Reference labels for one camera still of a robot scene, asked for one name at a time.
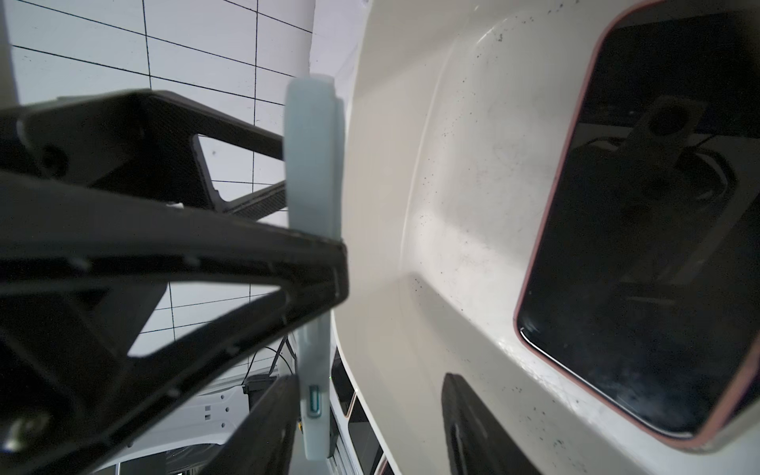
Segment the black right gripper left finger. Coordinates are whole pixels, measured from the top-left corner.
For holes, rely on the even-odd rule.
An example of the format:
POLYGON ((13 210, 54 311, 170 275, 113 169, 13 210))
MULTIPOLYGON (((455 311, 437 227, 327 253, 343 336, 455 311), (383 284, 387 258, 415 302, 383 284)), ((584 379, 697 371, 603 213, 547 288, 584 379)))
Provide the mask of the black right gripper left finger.
POLYGON ((287 474, 300 414, 299 378, 278 378, 202 475, 287 474))

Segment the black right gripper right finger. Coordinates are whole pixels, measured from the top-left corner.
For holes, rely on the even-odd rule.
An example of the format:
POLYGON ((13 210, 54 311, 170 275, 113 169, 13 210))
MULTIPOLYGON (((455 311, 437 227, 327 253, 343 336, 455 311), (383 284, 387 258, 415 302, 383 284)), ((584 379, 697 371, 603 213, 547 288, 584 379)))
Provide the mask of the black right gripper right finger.
POLYGON ((441 405, 449 467, 453 474, 538 473, 463 376, 445 375, 441 405))

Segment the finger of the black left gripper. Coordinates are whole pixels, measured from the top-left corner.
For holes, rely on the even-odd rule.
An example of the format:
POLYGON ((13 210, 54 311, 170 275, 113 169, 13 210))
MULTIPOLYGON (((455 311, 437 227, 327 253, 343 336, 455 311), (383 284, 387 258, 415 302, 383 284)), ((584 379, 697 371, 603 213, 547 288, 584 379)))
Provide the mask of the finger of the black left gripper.
POLYGON ((340 241, 232 215, 1 176, 5 474, 95 470, 244 357, 348 298, 340 241), (170 282, 271 293, 130 355, 170 282))
POLYGON ((1 168, 258 221, 286 208, 284 182, 225 200, 210 138, 283 160, 283 138, 169 91, 65 97, 1 112, 1 168))

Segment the pink case phone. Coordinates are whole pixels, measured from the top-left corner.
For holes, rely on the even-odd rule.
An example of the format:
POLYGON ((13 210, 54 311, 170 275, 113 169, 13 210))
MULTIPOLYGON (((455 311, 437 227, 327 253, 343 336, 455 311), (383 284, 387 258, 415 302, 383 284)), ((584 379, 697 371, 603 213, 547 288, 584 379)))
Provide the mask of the pink case phone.
POLYGON ((380 465, 383 450, 358 397, 354 398, 350 407, 348 433, 361 473, 374 474, 380 465))
POLYGON ((394 475, 395 472, 389 462, 387 456, 384 454, 380 457, 377 466, 375 467, 374 475, 394 475))

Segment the pink stack phone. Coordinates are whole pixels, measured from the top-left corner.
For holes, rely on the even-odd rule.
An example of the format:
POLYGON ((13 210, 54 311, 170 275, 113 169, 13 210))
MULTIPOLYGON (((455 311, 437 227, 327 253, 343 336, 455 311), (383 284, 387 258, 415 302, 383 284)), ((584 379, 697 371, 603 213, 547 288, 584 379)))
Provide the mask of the pink stack phone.
POLYGON ((651 1, 599 41, 514 316, 639 429, 713 451, 759 407, 759 5, 651 1))

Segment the white plastic storage box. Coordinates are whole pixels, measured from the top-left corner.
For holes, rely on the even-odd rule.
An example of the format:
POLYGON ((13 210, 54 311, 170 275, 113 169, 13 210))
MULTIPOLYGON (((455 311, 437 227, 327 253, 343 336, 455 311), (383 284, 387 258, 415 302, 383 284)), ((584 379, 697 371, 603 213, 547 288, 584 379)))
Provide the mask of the white plastic storage box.
POLYGON ((639 1, 375 1, 344 178, 350 298, 336 333, 398 474, 447 474, 462 375, 545 474, 755 474, 759 412, 709 452, 655 439, 514 325, 601 41, 639 1))

